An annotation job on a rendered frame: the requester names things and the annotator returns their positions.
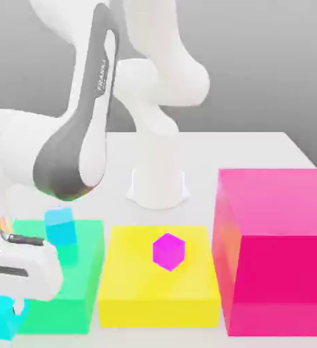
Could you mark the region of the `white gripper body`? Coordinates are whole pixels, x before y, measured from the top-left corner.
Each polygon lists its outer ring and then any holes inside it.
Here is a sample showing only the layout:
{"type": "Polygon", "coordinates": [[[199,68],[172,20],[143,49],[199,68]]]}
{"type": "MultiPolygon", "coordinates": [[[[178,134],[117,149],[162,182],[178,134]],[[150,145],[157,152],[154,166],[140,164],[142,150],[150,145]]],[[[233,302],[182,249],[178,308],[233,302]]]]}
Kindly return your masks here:
{"type": "Polygon", "coordinates": [[[0,240],[0,296],[50,301],[63,282],[56,248],[45,240],[0,240]]]}

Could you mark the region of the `small blue cube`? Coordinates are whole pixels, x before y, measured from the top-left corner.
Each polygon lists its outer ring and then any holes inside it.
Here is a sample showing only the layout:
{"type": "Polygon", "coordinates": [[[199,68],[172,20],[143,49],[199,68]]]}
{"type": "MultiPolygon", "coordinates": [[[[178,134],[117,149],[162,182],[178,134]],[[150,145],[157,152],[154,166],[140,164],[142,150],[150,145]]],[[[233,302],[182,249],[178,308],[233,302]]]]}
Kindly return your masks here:
{"type": "Polygon", "coordinates": [[[51,244],[57,247],[76,244],[75,220],[70,207],[47,210],[44,222],[46,236],[51,244]]]}

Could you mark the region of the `small magenta cube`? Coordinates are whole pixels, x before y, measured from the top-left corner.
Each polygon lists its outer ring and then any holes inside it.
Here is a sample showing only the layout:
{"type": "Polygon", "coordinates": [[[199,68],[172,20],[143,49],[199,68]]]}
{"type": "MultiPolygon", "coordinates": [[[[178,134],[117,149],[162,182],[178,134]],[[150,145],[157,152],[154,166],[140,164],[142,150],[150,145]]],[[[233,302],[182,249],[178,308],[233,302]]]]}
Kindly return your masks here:
{"type": "Polygon", "coordinates": [[[153,262],[167,271],[173,271],[185,259],[185,241],[165,233],[153,242],[153,262]]]}

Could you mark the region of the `large green box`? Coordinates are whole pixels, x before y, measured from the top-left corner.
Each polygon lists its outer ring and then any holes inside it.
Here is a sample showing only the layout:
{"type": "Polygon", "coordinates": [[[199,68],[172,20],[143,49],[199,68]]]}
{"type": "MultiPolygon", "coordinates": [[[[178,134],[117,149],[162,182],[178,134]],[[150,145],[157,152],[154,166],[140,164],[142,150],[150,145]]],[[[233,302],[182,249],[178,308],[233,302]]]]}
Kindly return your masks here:
{"type": "Polygon", "coordinates": [[[49,302],[31,300],[18,334],[87,334],[105,258],[101,220],[77,220],[77,242],[57,247],[63,283],[49,302]]]}

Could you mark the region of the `large yellow box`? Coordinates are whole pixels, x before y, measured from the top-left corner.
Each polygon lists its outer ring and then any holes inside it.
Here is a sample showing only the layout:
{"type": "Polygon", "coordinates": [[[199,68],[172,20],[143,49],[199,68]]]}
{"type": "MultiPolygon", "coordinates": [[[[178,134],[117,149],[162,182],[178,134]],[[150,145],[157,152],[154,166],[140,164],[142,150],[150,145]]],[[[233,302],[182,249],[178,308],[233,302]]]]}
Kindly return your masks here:
{"type": "Polygon", "coordinates": [[[221,297],[205,226],[114,226],[100,280],[103,328],[216,328],[221,297]],[[153,260],[165,234],[185,246],[172,271],[153,260]]]}

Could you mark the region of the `large pink box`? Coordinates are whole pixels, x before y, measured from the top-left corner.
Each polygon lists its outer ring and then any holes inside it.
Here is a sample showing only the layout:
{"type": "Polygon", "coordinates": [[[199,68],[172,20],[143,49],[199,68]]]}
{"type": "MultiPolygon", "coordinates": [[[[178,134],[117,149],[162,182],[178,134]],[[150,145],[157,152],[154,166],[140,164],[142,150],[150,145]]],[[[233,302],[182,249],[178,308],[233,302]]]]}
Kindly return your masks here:
{"type": "Polygon", "coordinates": [[[221,169],[212,256],[230,336],[317,336],[317,169],[221,169]]]}

